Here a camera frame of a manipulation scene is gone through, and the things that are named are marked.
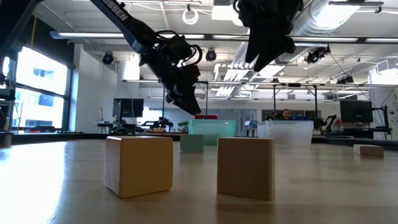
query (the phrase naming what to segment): teal container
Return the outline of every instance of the teal container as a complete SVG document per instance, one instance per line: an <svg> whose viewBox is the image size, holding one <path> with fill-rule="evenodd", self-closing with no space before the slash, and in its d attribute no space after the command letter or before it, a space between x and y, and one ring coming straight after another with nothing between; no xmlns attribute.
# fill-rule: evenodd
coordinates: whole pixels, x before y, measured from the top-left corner
<svg viewBox="0 0 398 224"><path fill-rule="evenodd" d="M235 120L194 119L189 122L190 134L202 134L206 146L216 146L218 138L234 137Z"/></svg>

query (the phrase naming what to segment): small wooden block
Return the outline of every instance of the small wooden block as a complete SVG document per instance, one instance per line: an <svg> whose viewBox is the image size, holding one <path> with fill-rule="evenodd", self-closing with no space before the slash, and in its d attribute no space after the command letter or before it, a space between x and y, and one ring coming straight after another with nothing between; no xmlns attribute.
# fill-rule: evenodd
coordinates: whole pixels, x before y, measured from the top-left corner
<svg viewBox="0 0 398 224"><path fill-rule="evenodd" d="M384 148L373 145L354 145L354 152L361 156L384 156Z"/></svg>
<svg viewBox="0 0 398 224"><path fill-rule="evenodd" d="M171 189L173 140L152 136L108 137L104 184L120 198Z"/></svg>
<svg viewBox="0 0 398 224"><path fill-rule="evenodd" d="M218 138L217 193L273 200L274 140Z"/></svg>

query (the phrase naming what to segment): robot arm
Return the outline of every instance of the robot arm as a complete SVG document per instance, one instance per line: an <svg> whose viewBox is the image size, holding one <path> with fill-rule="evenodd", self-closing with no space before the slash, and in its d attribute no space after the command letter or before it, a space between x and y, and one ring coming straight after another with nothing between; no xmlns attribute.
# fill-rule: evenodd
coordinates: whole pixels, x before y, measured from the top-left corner
<svg viewBox="0 0 398 224"><path fill-rule="evenodd" d="M0 68L12 43L21 33L36 5L43 0L0 0ZM166 39L142 21L133 18L124 3L116 0L90 0L123 33L131 48L141 55L140 65L148 64L167 90L166 101L190 114L201 111L195 98L200 75L197 63L202 51L190 45L184 36ZM303 0L235 0L234 8L246 27L250 39L246 61L256 58L255 71L261 70L284 52L293 52L295 45L286 37L293 28L292 20L302 8ZM196 62L185 65L196 53Z"/></svg>
<svg viewBox="0 0 398 224"><path fill-rule="evenodd" d="M12 43L22 32L36 5L42 0L1 0L0 1L0 65ZM133 18L124 3L116 0L91 0L123 33L131 48L141 55L141 63L148 64L159 81L167 89L166 100L190 114L201 113L195 98L194 84L200 75L197 63L202 51L197 45L190 45L184 36L177 33L171 39L162 37L145 23ZM190 65L185 64L196 53L199 59Z"/></svg>
<svg viewBox="0 0 398 224"><path fill-rule="evenodd" d="M255 72L285 52L294 53L295 44L286 35L303 10L303 0L235 0L233 6L243 25L250 28L246 62L255 63Z"/></svg>

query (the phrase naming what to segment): monitor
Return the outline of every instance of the monitor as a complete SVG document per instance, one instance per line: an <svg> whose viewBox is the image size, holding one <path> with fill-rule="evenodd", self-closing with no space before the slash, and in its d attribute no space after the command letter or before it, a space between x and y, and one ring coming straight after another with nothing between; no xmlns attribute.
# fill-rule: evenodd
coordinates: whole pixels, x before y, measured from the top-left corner
<svg viewBox="0 0 398 224"><path fill-rule="evenodd" d="M341 121L350 123L372 123L372 102L359 100L340 101Z"/></svg>
<svg viewBox="0 0 398 224"><path fill-rule="evenodd" d="M119 114L119 110L123 118L141 118L144 111L144 99L114 99L113 116Z"/></svg>

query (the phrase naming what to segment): clear plastic container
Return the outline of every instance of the clear plastic container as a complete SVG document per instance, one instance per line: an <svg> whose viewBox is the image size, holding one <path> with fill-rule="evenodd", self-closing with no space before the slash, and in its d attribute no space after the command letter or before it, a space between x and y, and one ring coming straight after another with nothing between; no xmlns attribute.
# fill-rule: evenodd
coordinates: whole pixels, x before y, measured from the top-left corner
<svg viewBox="0 0 398 224"><path fill-rule="evenodd" d="M236 121L193 119L189 122L190 134L202 134L206 146L216 146L218 138L234 137Z"/></svg>
<svg viewBox="0 0 398 224"><path fill-rule="evenodd" d="M273 138L275 144L311 145L313 121L265 121L257 128L259 138Z"/></svg>

